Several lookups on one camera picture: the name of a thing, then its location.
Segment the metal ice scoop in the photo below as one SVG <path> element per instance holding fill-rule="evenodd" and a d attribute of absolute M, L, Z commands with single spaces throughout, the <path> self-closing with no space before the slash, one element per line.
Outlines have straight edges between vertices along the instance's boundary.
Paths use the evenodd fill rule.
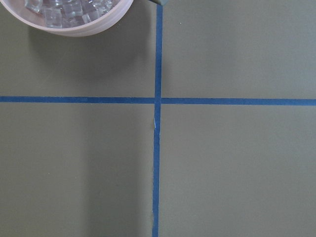
<path fill-rule="evenodd" d="M 161 6 L 166 5 L 166 3 L 168 2 L 168 0 L 150 0 L 150 1 Z"/>

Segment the clear plastic ice cubes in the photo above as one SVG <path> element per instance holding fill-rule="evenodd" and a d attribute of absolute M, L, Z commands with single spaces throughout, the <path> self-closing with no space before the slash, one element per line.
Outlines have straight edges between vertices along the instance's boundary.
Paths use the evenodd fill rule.
<path fill-rule="evenodd" d="M 48 28 L 73 28 L 99 19 L 116 5 L 114 0 L 26 0 L 24 6 L 44 19 Z"/>

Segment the pink bowl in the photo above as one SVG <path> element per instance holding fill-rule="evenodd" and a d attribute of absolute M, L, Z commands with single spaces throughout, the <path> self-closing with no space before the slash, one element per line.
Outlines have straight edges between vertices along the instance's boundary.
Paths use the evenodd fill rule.
<path fill-rule="evenodd" d="M 72 28 L 48 28 L 43 17 L 32 13 L 25 7 L 23 0 L 2 0 L 3 7 L 19 21 L 38 30 L 67 37 L 85 37 L 103 32 L 116 24 L 129 10 L 133 1 L 119 0 L 117 4 L 102 17 Z"/>

